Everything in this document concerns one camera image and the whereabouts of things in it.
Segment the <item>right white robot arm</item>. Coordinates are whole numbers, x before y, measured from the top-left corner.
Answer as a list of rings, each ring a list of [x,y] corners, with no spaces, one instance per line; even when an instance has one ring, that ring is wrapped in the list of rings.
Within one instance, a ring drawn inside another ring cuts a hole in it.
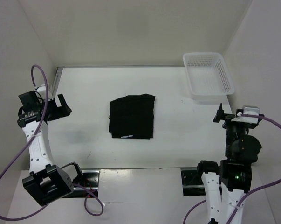
[[[203,183],[206,193],[207,221],[210,224],[226,224],[234,209],[233,224],[240,224],[244,203],[241,198],[251,188],[252,164],[258,160],[262,148],[258,139],[248,134],[258,126],[260,109],[244,106],[235,114],[225,113],[219,106],[214,123],[223,121],[226,130],[225,157],[220,164],[202,160],[196,171],[196,180]]]

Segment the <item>black shorts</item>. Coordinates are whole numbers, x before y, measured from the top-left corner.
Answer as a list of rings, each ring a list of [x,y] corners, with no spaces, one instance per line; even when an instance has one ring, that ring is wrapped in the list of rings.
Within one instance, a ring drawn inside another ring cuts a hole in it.
[[[128,95],[110,102],[109,132],[115,139],[153,137],[155,96]]]

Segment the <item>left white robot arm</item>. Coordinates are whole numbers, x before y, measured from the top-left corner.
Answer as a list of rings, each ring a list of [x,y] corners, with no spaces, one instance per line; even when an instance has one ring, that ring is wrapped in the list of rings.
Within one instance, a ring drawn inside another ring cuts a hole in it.
[[[55,164],[49,144],[48,123],[69,116],[72,110],[62,94],[58,95],[61,105],[57,106],[45,85],[19,95],[19,99],[22,107],[17,123],[30,143],[29,176],[22,184],[40,206],[45,206],[71,194],[74,186],[80,186],[84,181],[82,172],[73,170],[67,174]]]

